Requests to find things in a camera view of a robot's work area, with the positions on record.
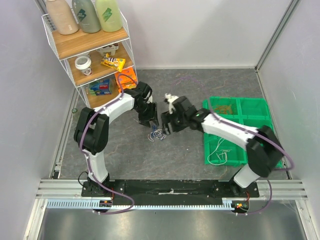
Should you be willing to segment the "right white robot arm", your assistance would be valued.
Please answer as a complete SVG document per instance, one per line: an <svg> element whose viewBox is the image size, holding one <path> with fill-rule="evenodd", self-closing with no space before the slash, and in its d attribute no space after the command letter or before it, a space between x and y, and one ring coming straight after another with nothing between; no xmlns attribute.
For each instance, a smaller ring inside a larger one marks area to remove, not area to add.
<svg viewBox="0 0 320 240"><path fill-rule="evenodd" d="M231 178L229 191L242 196L247 187L259 178L267 178L285 155L273 130L242 125L206 108L196 109L186 96L165 94L168 111L161 114L162 130L166 134L185 128L221 137L246 151L247 164Z"/></svg>

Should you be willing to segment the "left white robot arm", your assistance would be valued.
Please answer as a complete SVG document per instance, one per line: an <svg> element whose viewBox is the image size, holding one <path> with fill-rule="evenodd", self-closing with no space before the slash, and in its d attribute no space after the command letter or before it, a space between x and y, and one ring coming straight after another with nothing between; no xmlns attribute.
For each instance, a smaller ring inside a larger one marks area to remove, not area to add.
<svg viewBox="0 0 320 240"><path fill-rule="evenodd" d="M125 89L105 105L94 109L85 107L80 112L73 138L85 156L88 177L94 181L92 191L99 197L110 191L104 160L110 123L123 113L134 110L140 125L148 128L158 126L157 103L153 101L152 93L147 83L139 82L135 88Z"/></svg>

